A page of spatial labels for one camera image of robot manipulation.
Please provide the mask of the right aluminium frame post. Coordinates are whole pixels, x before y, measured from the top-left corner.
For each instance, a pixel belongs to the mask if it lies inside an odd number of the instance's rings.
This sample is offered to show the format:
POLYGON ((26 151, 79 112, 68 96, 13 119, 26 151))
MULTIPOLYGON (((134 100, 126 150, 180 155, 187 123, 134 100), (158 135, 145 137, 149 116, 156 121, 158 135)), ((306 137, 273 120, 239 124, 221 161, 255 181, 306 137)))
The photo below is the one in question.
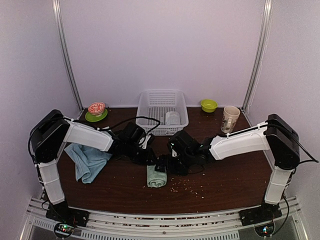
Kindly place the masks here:
POLYGON ((258 87, 258 82, 262 70, 263 56, 268 44, 272 20, 273 2, 273 0, 264 1, 263 15, 256 54, 253 62, 252 71, 250 74, 249 84, 242 105, 242 110, 245 114, 248 114, 250 112, 250 107, 253 104, 254 96, 258 87))

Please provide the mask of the left aluminium frame post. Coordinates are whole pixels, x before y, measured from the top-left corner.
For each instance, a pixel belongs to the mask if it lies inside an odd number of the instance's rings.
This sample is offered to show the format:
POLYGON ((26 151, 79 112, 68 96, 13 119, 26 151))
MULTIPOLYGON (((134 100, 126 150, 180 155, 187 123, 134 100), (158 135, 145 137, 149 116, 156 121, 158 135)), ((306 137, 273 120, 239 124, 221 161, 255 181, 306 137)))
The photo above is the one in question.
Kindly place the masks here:
POLYGON ((84 110, 80 93, 76 84, 74 72, 72 69, 71 59, 68 51, 67 41, 66 41, 66 35, 64 31, 64 25, 63 25, 63 18, 62 18, 62 12, 61 12, 61 3, 59 0, 53 0, 52 1, 52 7, 53 7, 53 14, 57 26, 57 31, 59 35, 59 41, 60 41, 60 47, 62 51, 62 58, 67 74, 67 78, 71 87, 71 91, 73 94, 73 97, 75 99, 77 108, 80 112, 84 110))

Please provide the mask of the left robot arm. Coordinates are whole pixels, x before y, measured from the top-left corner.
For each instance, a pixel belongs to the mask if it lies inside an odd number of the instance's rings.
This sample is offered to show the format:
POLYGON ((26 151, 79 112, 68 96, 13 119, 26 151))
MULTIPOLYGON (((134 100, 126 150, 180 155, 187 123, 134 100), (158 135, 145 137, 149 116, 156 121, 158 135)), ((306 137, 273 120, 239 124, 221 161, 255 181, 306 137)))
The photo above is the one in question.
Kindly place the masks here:
POLYGON ((61 222, 72 218, 58 172, 57 161, 63 144, 72 143, 128 157, 139 165, 154 165, 157 157, 150 144, 154 135, 134 123, 134 118, 120 122, 125 127, 113 132, 113 127, 97 128, 80 120, 64 116, 60 110, 48 113, 29 133, 28 153, 45 189, 52 213, 61 222))

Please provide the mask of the light blue towel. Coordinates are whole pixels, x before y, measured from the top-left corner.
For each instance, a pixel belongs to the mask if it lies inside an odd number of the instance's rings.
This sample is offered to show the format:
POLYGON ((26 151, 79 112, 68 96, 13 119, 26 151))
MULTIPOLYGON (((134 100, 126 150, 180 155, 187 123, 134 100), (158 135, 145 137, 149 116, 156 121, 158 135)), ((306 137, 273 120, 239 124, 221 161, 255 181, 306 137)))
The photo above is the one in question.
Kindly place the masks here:
POLYGON ((76 143, 71 143, 64 151, 75 164, 76 181, 83 184, 91 184, 113 156, 94 147, 76 143))

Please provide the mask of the front aluminium rail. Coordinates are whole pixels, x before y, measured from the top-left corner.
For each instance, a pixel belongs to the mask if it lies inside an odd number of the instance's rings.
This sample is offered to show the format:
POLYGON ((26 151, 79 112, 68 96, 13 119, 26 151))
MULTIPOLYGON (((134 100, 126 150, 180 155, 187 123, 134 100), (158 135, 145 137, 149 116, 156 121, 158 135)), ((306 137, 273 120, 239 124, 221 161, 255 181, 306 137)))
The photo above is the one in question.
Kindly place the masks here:
POLYGON ((146 215, 89 211, 86 226, 68 240, 262 240, 262 230, 275 225, 273 240, 308 240, 295 198, 280 203, 281 217, 243 225, 238 209, 190 214, 146 215))

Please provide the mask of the white plastic basket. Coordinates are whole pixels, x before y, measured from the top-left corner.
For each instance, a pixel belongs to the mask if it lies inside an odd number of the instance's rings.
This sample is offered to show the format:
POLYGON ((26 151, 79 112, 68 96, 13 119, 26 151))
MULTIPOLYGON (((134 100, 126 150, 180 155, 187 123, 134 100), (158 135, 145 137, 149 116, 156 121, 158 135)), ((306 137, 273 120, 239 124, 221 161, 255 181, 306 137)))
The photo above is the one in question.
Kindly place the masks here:
POLYGON ((136 124, 155 136, 172 136, 189 124, 184 93, 178 90, 147 90, 141 93, 136 124), (180 114, 180 125, 165 125, 166 113, 180 114))

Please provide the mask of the lime green bowl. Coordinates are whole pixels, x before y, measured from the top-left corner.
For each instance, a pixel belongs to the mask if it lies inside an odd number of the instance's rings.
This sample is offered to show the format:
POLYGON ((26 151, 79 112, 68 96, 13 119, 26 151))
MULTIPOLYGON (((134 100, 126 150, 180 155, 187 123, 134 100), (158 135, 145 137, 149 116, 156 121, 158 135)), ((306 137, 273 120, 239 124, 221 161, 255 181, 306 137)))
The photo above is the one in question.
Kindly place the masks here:
POLYGON ((213 113, 218 108, 218 103, 212 99, 203 99, 200 105, 201 109, 206 113, 213 113))

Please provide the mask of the cream printed mug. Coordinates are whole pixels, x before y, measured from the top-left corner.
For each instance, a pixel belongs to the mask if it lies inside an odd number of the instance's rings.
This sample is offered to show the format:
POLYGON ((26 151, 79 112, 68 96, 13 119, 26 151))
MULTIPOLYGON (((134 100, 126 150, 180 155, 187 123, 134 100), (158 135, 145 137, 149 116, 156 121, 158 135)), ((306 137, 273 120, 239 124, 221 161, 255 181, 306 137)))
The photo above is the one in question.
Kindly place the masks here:
POLYGON ((223 118, 220 130, 224 134, 231 133, 234 130, 234 127, 238 121, 238 118, 240 116, 240 109, 235 106, 225 106, 223 108, 223 118))

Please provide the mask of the aluminium frame post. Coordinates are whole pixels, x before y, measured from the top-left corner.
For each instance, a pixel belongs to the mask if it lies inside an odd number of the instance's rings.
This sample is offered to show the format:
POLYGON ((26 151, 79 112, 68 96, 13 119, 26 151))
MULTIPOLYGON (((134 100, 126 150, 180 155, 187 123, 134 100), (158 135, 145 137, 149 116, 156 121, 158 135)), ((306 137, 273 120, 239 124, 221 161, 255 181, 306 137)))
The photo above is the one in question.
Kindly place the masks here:
POLYGON ((61 12, 61 3, 59 0, 53 0, 52 1, 52 7, 53 7, 53 14, 57 26, 57 31, 59 35, 59 41, 60 41, 60 47, 62 51, 62 58, 67 74, 67 78, 71 87, 71 91, 73 94, 73 97, 75 99, 77 108, 80 112, 84 110, 80 93, 76 84, 74 72, 72 69, 71 59, 68 51, 67 41, 66 41, 66 35, 64 31, 64 25, 63 25, 63 18, 62 18, 62 12, 61 12))
POLYGON ((253 104, 254 96, 258 87, 258 82, 262 70, 263 56, 268 44, 272 20, 273 2, 273 0, 264 1, 263 15, 256 54, 253 62, 252 71, 250 74, 249 84, 242 105, 242 110, 245 114, 248 114, 250 112, 250 107, 253 104))

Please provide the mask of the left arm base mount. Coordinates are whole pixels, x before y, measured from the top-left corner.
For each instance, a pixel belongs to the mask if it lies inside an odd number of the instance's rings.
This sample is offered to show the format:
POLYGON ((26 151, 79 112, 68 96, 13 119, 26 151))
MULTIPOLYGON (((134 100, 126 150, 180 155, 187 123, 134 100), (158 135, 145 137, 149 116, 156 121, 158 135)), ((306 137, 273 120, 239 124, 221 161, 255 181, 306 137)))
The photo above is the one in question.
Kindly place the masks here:
POLYGON ((53 227, 53 233, 60 239, 69 238, 76 227, 86 227, 90 213, 85 210, 71 209, 68 217, 61 218, 53 209, 46 211, 45 217, 56 221, 53 227))

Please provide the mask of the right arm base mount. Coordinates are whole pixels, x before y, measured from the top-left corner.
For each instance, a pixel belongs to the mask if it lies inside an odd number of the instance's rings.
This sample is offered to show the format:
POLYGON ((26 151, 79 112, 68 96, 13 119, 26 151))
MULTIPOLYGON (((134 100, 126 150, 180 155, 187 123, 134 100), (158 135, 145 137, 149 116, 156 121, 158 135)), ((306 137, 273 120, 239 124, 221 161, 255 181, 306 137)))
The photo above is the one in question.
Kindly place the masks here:
POLYGON ((239 218, 243 227, 254 226, 255 233, 259 237, 271 237, 276 230, 274 220, 281 217, 279 208, 263 208, 262 206, 241 210, 239 218))

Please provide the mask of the rolled grey towel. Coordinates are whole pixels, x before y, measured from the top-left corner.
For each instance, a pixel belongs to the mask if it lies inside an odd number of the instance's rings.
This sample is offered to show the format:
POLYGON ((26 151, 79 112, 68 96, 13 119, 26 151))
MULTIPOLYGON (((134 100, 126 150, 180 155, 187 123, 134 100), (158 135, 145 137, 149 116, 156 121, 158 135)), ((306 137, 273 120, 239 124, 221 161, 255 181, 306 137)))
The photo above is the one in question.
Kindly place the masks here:
POLYGON ((173 126, 173 125, 180 125, 181 118, 180 114, 177 111, 168 111, 165 114, 165 125, 166 126, 173 126))

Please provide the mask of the green panda towel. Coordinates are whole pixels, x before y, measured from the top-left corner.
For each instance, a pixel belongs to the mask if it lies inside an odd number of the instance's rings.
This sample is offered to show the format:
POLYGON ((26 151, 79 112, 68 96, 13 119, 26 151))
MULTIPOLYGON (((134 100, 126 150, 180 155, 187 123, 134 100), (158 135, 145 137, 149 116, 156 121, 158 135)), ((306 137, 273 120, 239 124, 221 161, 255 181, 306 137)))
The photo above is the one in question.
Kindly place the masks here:
POLYGON ((149 188, 161 188, 167 184, 167 173, 156 171, 154 165, 146 167, 146 183, 149 188))

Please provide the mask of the green plate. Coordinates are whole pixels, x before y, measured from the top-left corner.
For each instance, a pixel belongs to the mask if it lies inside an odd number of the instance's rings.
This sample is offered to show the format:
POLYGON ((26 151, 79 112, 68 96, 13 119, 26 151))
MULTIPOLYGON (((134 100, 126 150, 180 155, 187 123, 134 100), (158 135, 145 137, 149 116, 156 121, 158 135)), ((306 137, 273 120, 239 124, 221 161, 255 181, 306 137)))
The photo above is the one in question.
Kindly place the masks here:
POLYGON ((108 110, 105 109, 103 113, 99 116, 91 114, 89 111, 85 114, 85 120, 91 123, 99 122, 105 119, 108 115, 108 110))

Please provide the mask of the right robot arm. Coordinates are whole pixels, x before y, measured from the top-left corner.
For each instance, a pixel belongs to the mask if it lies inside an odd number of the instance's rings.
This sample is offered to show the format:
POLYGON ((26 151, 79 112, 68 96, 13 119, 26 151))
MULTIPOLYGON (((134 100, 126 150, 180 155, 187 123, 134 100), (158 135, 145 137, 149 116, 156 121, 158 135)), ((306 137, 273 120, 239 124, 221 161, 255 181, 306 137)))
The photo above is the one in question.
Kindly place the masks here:
POLYGON ((154 169, 181 176, 188 175, 193 165, 203 166, 236 155, 271 151, 274 167, 262 204, 256 210, 261 221, 268 220, 276 212, 294 171, 303 164, 300 152, 307 154, 309 162, 318 162, 300 143, 297 132, 277 114, 270 114, 266 121, 253 127, 208 137, 203 142, 180 130, 169 139, 167 147, 170 153, 161 155, 154 169))

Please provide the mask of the red patterned bowl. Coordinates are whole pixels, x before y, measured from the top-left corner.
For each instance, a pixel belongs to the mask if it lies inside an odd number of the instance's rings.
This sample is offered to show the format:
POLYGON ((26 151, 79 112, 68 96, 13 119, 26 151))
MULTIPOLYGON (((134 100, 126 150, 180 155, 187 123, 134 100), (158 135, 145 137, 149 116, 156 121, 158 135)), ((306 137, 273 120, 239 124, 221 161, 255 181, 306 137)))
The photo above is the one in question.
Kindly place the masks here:
POLYGON ((104 102, 94 102, 88 107, 88 112, 95 116, 101 116, 106 109, 106 105, 104 102))

